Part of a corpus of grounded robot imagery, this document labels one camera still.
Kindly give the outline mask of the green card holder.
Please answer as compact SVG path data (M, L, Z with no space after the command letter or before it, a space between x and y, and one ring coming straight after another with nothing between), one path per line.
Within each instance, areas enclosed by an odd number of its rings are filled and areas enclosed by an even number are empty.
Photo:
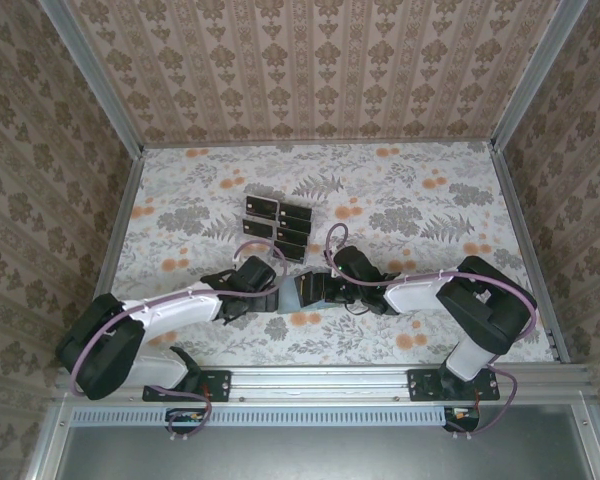
M279 309L278 313L291 314L291 313L305 313L317 310L329 308L329 304L324 301L317 303L302 303L299 296L299 277L305 273L302 273L296 277L288 278L283 281L282 286L278 291L279 298ZM329 273L324 273L325 279L331 278Z

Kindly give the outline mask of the small black control board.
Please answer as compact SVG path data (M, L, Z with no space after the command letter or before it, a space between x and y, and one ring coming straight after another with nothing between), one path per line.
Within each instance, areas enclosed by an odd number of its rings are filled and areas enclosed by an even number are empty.
M190 434L203 422L207 414L205 408L168 409L165 413L166 428L177 435Z
M471 433L479 425L480 414L475 407L445 407L443 428L451 433Z

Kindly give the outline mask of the grey metal sheet panel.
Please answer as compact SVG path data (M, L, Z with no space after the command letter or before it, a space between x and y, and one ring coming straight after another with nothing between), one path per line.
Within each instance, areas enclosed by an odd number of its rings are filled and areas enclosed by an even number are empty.
M568 433L472 439L413 427L78 428L57 480L594 480Z

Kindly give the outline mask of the aluminium front mounting rail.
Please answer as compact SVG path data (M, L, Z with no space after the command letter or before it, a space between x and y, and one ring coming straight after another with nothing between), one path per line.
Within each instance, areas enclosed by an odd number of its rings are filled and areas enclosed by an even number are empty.
M425 365L380 366L229 366L231 382L226 406L389 406L411 402L412 372ZM497 367L500 398L505 403L554 405L593 401L596 390L587 368L563 363L514 363Z

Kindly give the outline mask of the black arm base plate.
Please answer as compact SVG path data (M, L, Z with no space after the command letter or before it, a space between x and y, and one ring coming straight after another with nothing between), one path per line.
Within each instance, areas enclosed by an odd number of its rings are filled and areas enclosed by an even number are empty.
M197 373L188 373L174 387L170 388L169 394L156 391L151 386L145 386L142 400L145 402L178 403L191 401L189 397L181 397L173 394L193 393L204 396L211 402L227 402L231 391L232 373L229 370L201 370Z
M495 401L500 399L496 375L481 369L469 381L460 379L446 367L410 369L407 371L410 400L427 401Z

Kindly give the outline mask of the aluminium table back rail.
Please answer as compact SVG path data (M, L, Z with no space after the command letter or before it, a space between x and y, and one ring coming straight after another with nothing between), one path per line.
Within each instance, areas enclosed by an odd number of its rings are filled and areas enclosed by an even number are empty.
M492 145L491 139L483 138L375 138L375 139L320 139L320 140L253 140L241 142L201 142L201 143L146 143L142 149L171 149L171 148L224 148L224 147L287 147L287 146L317 146L317 145L403 145L403 144L433 144L433 143L486 143Z

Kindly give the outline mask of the aluminium table side rail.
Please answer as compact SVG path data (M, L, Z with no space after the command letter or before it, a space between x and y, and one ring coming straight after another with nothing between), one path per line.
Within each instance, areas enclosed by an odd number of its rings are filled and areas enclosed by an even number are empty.
M131 163L129 176L121 197L118 213L111 230L111 236L102 263L99 278L96 283L94 294L92 296L92 301L94 301L101 294L110 292L112 289L124 245L125 235L132 216L134 202L140 187L144 165L145 158L143 156L138 157ZM89 309L92 301L86 307L86 310Z
M518 200L515 186L503 153L496 149L490 142L487 143L491 160L497 175L501 191L506 203L513 230L521 251L521 256L528 273L530 286L538 302L539 315L547 336L551 340L554 357L561 363L570 363L571 358L561 332L561 328L548 292L542 270L534 250L534 246L527 228L523 211Z

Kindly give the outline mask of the aluminium upright frame post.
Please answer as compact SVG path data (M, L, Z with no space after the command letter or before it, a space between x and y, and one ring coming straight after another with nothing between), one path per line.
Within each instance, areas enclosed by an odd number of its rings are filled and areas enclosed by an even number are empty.
M588 0L560 0L493 134L491 144L502 152L538 93Z
M133 160L142 155L143 142L121 97L109 81L104 64L99 60L80 29L65 0L39 0L75 64L84 76L96 100L105 112L120 141Z

